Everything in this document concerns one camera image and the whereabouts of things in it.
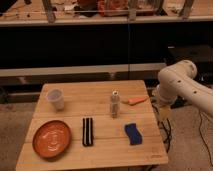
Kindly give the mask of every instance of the orange plate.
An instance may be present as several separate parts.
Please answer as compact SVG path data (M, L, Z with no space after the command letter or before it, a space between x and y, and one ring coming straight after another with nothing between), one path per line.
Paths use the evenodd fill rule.
M71 132L67 124L53 120L42 125L33 137L33 148L43 158L61 154L70 144Z

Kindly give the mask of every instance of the white cup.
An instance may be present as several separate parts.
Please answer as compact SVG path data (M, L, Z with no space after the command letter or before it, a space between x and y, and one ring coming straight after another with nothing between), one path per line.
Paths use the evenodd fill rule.
M52 89L47 92L47 101L50 102L55 109L62 110L64 108L63 92L60 89Z

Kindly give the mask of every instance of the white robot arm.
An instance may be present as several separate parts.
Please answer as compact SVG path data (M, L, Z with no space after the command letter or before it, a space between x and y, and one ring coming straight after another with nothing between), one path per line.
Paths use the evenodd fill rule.
M213 90L194 81L196 75L197 68L189 60L163 68L158 73L158 105L171 105L179 95L213 118Z

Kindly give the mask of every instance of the small bottle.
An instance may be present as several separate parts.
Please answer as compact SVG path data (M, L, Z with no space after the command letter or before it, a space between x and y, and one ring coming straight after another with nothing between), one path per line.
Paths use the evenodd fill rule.
M116 118L120 110L120 97L118 91L113 91L110 97L110 114L112 118Z

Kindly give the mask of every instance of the blue sponge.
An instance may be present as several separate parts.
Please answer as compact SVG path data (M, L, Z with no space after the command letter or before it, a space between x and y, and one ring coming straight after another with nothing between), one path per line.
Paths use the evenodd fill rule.
M142 136L137 130L136 123L125 125L125 132L129 137L130 145L142 144Z

